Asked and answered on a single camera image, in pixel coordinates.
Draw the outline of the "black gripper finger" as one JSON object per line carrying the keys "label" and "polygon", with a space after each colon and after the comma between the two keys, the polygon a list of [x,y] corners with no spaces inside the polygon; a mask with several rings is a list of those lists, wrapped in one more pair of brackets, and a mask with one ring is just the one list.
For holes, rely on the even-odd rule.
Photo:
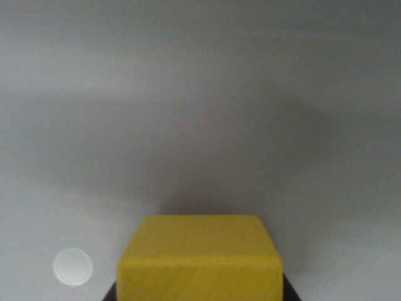
{"label": "black gripper finger", "polygon": [[109,291],[103,298],[103,301],[117,301],[117,286],[116,282],[110,287]]}

